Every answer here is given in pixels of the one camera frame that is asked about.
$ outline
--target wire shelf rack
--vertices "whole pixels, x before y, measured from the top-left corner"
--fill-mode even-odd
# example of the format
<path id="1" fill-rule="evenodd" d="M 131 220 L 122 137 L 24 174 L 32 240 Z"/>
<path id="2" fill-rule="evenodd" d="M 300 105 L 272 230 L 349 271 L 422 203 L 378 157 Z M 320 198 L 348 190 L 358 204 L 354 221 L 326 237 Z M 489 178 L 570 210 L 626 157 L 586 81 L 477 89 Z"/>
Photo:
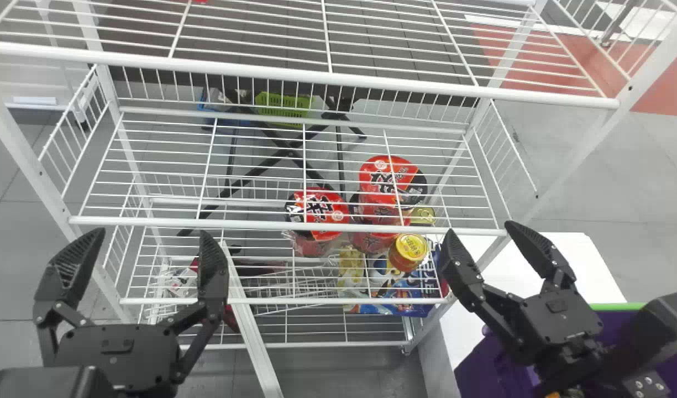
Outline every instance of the wire shelf rack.
<path id="1" fill-rule="evenodd" d="M 154 319 L 171 317 L 177 310 L 177 305 L 144 305 L 139 322 L 153 323 Z M 255 321 L 267 348 L 400 346 L 408 343 L 406 328 L 409 325 L 401 317 L 350 314 L 341 305 L 317 305 L 294 311 L 255 314 Z M 199 329 L 200 325 L 194 325 L 179 336 L 182 349 L 187 348 Z M 206 349 L 238 348 L 245 348 L 242 336 L 224 323 Z"/>
<path id="2" fill-rule="evenodd" d="M 359 191 L 361 166 L 382 155 L 404 158 L 424 175 L 421 204 L 434 209 L 432 226 L 412 226 L 415 216 L 400 212 L 382 216 L 393 225 L 323 228 L 443 233 L 453 227 L 502 234 L 497 223 L 498 217 L 507 216 L 503 191 L 513 175 L 529 179 L 529 174 L 502 119 L 492 117 L 496 113 L 491 104 L 478 134 L 459 128 L 331 120 L 320 121 L 320 130 L 313 124 L 296 129 L 235 113 L 156 118 L 125 113 L 116 122 L 80 214 L 70 222 L 310 230 L 310 223 L 288 222 L 288 199 L 305 188 L 325 186 L 348 202 Z M 360 134 L 351 130 L 354 126 L 361 127 Z M 487 134 L 487 153 L 476 153 L 482 152 L 479 134 Z M 483 154 L 491 156 L 488 161 L 482 160 Z M 500 189 L 498 183 L 508 184 Z M 534 198 L 534 184 L 524 194 Z"/>
<path id="3" fill-rule="evenodd" d="M 506 34 L 513 25 L 540 30 L 502 38 L 503 24 Z M 40 7 L 12 0 L 0 18 L 0 40 L 605 96 L 532 7 L 485 1 L 50 0 Z M 504 54 L 512 40 L 526 46 Z M 512 70 L 517 76 L 501 73 Z"/>
<path id="4" fill-rule="evenodd" d="M 62 197 L 66 196 L 93 135 L 108 114 L 110 101 L 98 83 L 98 66 L 93 65 L 41 149 L 38 160 L 52 176 Z"/>
<path id="5" fill-rule="evenodd" d="M 252 304 L 255 315 L 295 312 L 319 305 L 360 303 L 422 304 L 446 302 L 439 287 L 434 259 L 430 254 L 419 276 L 411 275 L 410 287 L 417 297 L 383 297 L 370 267 L 380 254 L 362 255 L 345 238 L 322 258 L 297 254 L 292 240 L 278 232 L 259 229 L 207 229 L 232 250 L 235 269 L 245 299 L 230 298 L 230 304 Z M 103 267 L 113 276 L 120 302 L 146 307 L 145 320 L 156 322 L 164 311 L 195 302 L 198 237 L 177 236 L 179 229 L 118 227 L 108 247 Z M 432 236 L 434 241 L 440 236 Z M 338 257 L 363 264 L 361 275 L 347 274 Z"/>

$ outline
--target gray tile floor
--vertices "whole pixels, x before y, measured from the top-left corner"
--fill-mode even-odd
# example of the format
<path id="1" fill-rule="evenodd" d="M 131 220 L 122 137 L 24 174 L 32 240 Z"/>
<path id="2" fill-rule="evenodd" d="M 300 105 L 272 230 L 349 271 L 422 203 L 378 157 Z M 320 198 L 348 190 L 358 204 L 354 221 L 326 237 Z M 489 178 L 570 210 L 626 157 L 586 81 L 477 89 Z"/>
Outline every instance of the gray tile floor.
<path id="1" fill-rule="evenodd" d="M 536 176 L 546 180 L 595 112 L 501 104 Z M 41 145 L 57 116 L 20 114 L 29 142 Z M 549 203 L 533 226 L 578 231 L 596 243 L 629 300 L 677 290 L 677 118 L 634 113 L 606 139 Z M 40 269 L 65 244 L 0 143 L 0 368 L 40 363 L 31 295 Z M 81 306 L 111 317 L 91 289 Z M 311 361 L 318 353 L 322 360 Z M 423 396 L 417 355 L 393 348 L 270 351 L 287 396 Z M 207 353 L 179 396 L 259 396 L 243 351 Z"/>

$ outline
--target red floor area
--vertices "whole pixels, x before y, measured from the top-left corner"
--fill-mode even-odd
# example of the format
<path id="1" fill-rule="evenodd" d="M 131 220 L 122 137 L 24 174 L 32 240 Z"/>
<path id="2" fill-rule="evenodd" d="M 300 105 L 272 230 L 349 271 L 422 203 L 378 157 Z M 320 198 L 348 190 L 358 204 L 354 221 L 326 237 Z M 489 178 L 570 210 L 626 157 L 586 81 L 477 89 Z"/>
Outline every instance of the red floor area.
<path id="1" fill-rule="evenodd" d="M 507 47 L 507 41 L 494 39 L 509 39 L 512 37 L 512 29 L 497 28 L 490 25 L 472 25 L 474 32 L 480 36 L 480 43 L 487 56 L 501 56 Z M 576 60 L 581 63 L 591 78 L 596 81 L 606 96 L 614 97 L 626 84 L 619 71 L 598 51 L 588 38 L 576 35 L 559 35 L 562 43 L 570 50 Z M 555 44 L 551 38 L 530 37 L 523 46 L 523 50 L 540 51 L 552 53 L 553 48 L 545 48 L 541 44 Z M 629 46 L 629 43 L 619 43 L 611 50 L 611 56 L 624 68 L 634 66 L 634 70 L 639 68 L 642 61 L 654 51 L 654 48 L 648 50 L 647 44 L 637 44 Z M 497 65 L 498 59 L 489 58 L 491 65 Z M 571 87 L 590 87 L 590 83 L 580 76 L 562 76 L 580 75 L 578 70 L 558 65 L 544 65 L 540 62 L 557 62 L 562 64 L 571 64 L 568 58 L 557 57 L 553 55 L 520 53 L 518 60 L 513 63 L 512 70 L 506 76 L 508 81 L 504 81 L 502 87 L 517 88 L 524 90 L 547 91 L 553 93 L 568 93 L 578 95 L 597 95 L 596 91 L 583 91 Z M 633 108 L 636 112 L 660 113 L 663 115 L 677 116 L 677 60 L 670 68 L 653 84 L 649 91 L 644 94 L 641 100 Z"/>

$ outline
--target red noodle cup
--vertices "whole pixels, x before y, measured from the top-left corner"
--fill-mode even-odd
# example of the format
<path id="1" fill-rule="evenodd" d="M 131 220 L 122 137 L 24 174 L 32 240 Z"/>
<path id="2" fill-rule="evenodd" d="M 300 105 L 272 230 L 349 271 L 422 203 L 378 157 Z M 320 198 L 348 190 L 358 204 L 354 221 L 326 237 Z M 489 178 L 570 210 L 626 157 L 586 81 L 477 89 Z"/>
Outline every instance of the red noodle cup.
<path id="1" fill-rule="evenodd" d="M 427 194 L 424 174 L 399 156 L 392 156 L 392 162 L 386 155 L 371 157 L 360 167 L 359 181 L 358 211 L 373 224 L 400 224 L 400 210 L 407 220 Z"/>
<path id="2" fill-rule="evenodd" d="M 368 219 L 361 217 L 360 213 L 358 212 L 358 197 L 359 195 L 357 193 L 353 194 L 353 197 L 350 199 L 350 204 L 348 204 L 353 224 L 372 224 Z M 410 220 L 405 219 L 405 225 L 409 224 Z M 387 250 L 398 235 L 399 233 L 397 232 L 349 232 L 348 240 L 351 242 L 353 247 L 359 251 L 367 254 L 373 254 Z"/>
<path id="3" fill-rule="evenodd" d="M 348 204 L 343 198 L 336 192 L 318 186 L 306 189 L 306 211 L 303 191 L 296 191 L 290 196 L 285 204 L 285 210 L 289 222 L 304 222 L 305 215 L 306 222 L 348 224 L 350 221 Z M 341 231 L 315 229 L 292 231 L 291 235 L 293 246 L 300 255 L 321 257 L 338 241 Z"/>

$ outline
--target canned drink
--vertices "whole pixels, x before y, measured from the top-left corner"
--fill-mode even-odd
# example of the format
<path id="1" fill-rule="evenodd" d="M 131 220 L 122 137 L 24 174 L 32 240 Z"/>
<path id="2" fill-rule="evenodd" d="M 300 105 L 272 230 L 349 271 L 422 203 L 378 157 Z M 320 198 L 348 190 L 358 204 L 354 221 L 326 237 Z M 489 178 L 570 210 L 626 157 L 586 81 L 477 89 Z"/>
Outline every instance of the canned drink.
<path id="1" fill-rule="evenodd" d="M 359 212 L 373 224 L 401 224 L 427 194 L 424 173 L 399 156 L 373 156 L 359 173 Z"/>
<path id="2" fill-rule="evenodd" d="M 427 240 L 416 234 L 400 234 L 390 247 L 388 259 L 396 269 L 412 272 L 429 253 Z"/>
<path id="3" fill-rule="evenodd" d="M 368 284 L 373 297 L 382 297 L 387 290 L 404 274 L 396 269 L 386 255 L 366 259 L 368 265 Z"/>
<path id="4" fill-rule="evenodd" d="M 285 204 L 285 217 L 289 222 L 315 222 L 320 224 L 348 224 L 350 221 L 348 204 L 341 195 L 318 186 L 308 187 L 305 195 L 296 191 Z M 341 231 L 291 231 L 295 250 L 305 257 L 322 257 L 335 242 Z"/>
<path id="5" fill-rule="evenodd" d="M 424 227 L 434 227 L 437 221 L 434 207 L 415 207 L 410 216 L 412 225 L 419 225 Z"/>

